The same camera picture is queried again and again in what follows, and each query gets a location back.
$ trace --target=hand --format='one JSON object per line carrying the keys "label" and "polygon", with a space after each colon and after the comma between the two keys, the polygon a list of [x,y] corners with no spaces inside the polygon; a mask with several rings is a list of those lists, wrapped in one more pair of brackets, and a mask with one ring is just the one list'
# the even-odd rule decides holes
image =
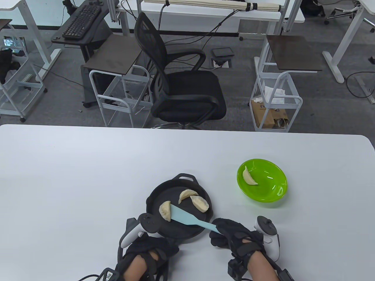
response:
{"label": "hand", "polygon": [[147,272],[155,274],[178,251],[178,246],[170,244],[166,238],[150,237],[145,233],[128,247],[122,260],[116,265],[116,271],[122,275],[133,259],[140,255],[146,262]]}
{"label": "hand", "polygon": [[235,257],[244,261],[245,266],[255,251],[266,252],[263,245],[263,234],[260,232],[249,231],[242,224],[224,218],[217,218],[212,223],[216,225],[221,234],[211,231],[211,244],[230,249]]}

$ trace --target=dumpling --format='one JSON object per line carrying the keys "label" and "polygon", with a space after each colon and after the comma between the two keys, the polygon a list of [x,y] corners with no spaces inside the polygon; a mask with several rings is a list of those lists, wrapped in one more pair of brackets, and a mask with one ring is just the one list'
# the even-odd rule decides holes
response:
{"label": "dumpling", "polygon": [[198,193],[191,189],[185,189],[183,192],[181,192],[178,203],[180,204],[182,200],[192,195],[198,195]]}
{"label": "dumpling", "polygon": [[246,166],[245,166],[245,169],[243,170],[242,176],[243,176],[243,179],[245,180],[245,182],[247,184],[257,185],[257,182],[255,180],[253,180],[253,178],[251,177],[251,175],[249,173],[249,170]]}
{"label": "dumpling", "polygon": [[171,201],[165,201],[159,207],[159,213],[166,221],[171,221]]}
{"label": "dumpling", "polygon": [[199,211],[201,211],[202,213],[204,213],[205,211],[207,211],[209,209],[209,207],[210,207],[209,204],[202,197],[200,197],[200,196],[190,196],[190,198],[191,198],[191,201],[193,202],[194,206]]}

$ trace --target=white controller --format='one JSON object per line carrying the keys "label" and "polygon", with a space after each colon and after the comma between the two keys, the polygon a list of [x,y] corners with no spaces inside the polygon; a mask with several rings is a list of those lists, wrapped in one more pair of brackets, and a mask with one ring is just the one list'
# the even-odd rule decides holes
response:
{"label": "white controller", "polygon": [[258,216],[254,228],[263,234],[265,252],[271,260],[276,262],[280,256],[280,241],[276,227],[270,219],[264,216]]}
{"label": "white controller", "polygon": [[125,249],[145,232],[156,233],[159,229],[160,222],[151,214],[143,213],[137,220],[135,218],[130,218],[126,222],[126,232],[120,239],[120,247]]}

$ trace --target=spatula handle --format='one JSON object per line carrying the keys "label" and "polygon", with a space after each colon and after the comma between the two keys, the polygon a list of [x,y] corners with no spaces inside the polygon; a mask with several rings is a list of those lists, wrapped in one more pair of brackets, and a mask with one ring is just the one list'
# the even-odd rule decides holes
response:
{"label": "spatula handle", "polygon": [[209,229],[209,230],[215,231],[216,233],[221,234],[218,231],[218,229],[216,228],[216,226],[214,224],[212,224],[212,223],[207,223],[205,221],[198,220],[196,224],[199,225],[199,226],[201,226],[201,227],[204,227],[206,229]]}

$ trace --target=green plastic bowl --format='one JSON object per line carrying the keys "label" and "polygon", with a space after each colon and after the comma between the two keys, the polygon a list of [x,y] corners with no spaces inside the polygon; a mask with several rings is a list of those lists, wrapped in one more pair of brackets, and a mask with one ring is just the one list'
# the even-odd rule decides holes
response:
{"label": "green plastic bowl", "polygon": [[[258,185],[249,185],[243,179],[245,166]],[[237,171],[240,189],[251,199],[264,203],[280,200],[288,190],[287,177],[274,163],[264,159],[251,159],[244,162]]]}

